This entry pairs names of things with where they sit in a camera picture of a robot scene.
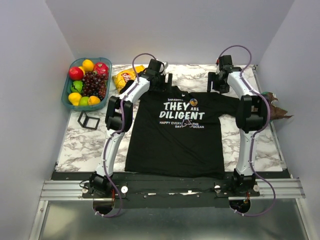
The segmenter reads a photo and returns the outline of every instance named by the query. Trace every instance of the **yellow snack bag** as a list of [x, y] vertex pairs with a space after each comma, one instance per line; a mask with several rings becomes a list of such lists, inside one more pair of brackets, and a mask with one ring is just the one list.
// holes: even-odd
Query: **yellow snack bag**
[[[136, 66], [135, 70], [137, 73], [140, 73], [141, 71], [145, 70], [145, 67], [143, 65]], [[117, 75], [112, 76], [112, 79], [119, 93], [121, 89], [125, 87], [126, 83], [129, 80], [136, 80], [135, 71], [133, 68], [123, 70], [119, 72]]]

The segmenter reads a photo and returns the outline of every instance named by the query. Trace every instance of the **gray wall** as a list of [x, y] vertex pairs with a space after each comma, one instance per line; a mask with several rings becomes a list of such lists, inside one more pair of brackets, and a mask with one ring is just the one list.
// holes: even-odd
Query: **gray wall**
[[1, 1], [0, 22], [0, 239], [24, 240], [66, 128], [74, 57], [42, 0]]
[[[294, 0], [46, 0], [76, 58], [128, 64], [141, 52], [171, 64], [214, 63], [234, 44], [257, 64]], [[238, 64], [248, 61], [234, 49]]]
[[301, 178], [320, 236], [320, 1], [295, 0], [258, 66], [265, 91], [294, 117], [275, 122], [289, 171]]

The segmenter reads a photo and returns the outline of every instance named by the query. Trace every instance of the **black t-shirt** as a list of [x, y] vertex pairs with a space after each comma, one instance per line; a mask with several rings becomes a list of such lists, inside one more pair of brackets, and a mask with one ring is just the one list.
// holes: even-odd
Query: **black t-shirt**
[[219, 116], [239, 100], [216, 92], [148, 91], [140, 98], [125, 171], [175, 177], [222, 177]]

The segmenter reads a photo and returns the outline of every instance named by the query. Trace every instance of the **plastic bowl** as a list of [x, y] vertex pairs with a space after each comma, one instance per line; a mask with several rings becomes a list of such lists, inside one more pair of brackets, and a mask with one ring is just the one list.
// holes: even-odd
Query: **plastic bowl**
[[70, 87], [71, 87], [71, 84], [72, 84], [73, 80], [69, 77], [69, 74], [68, 74], [66, 76], [66, 80], [65, 80], [65, 84], [64, 84], [61, 100], [62, 100], [63, 104], [67, 108], [75, 110], [75, 111], [95, 111], [95, 110], [102, 109], [107, 103], [107, 98], [108, 98], [108, 94], [109, 94], [109, 86], [110, 86], [110, 81], [111, 81], [111, 70], [112, 70], [111, 62], [108, 59], [104, 58], [104, 57], [79, 58], [79, 59], [75, 60], [70, 65], [70, 68], [71, 67], [80, 67], [80, 66], [82, 66], [82, 62], [84, 60], [86, 60], [86, 59], [91, 60], [94, 64], [96, 64], [98, 62], [105, 63], [109, 68], [108, 81], [106, 83], [105, 98], [100, 103], [95, 104], [95, 105], [87, 105], [87, 106], [74, 106], [74, 105], [72, 105], [71, 102], [68, 99], [68, 96], [71, 93]]

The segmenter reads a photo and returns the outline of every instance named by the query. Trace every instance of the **marble table top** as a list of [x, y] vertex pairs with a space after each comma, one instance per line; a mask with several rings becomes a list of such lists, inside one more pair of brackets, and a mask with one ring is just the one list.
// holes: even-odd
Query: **marble table top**
[[[131, 68], [130, 65], [112, 66], [112, 75]], [[214, 72], [215, 65], [169, 65], [166, 72], [173, 74], [172, 85], [177, 85], [182, 91], [206, 92], [208, 72]], [[244, 76], [251, 85], [258, 89], [254, 73], [251, 68], [244, 71]], [[117, 95], [113, 81], [110, 83], [109, 97]], [[230, 88], [227, 96], [237, 97]], [[133, 108], [133, 124], [137, 114], [139, 103]], [[107, 106], [101, 110], [91, 111], [90, 117], [100, 118], [97, 130], [82, 128], [78, 121], [80, 112], [71, 111], [68, 126], [57, 160], [58, 172], [94, 172], [101, 158], [101, 153], [106, 140], [106, 117]], [[233, 172], [237, 165], [240, 146], [239, 129], [234, 117], [223, 115], [220, 118], [224, 170]], [[114, 172], [124, 172], [126, 156], [131, 137], [131, 130], [124, 136], [114, 162]], [[256, 149], [255, 169], [257, 171], [282, 171], [279, 153], [271, 129], [268, 127], [258, 139]]]

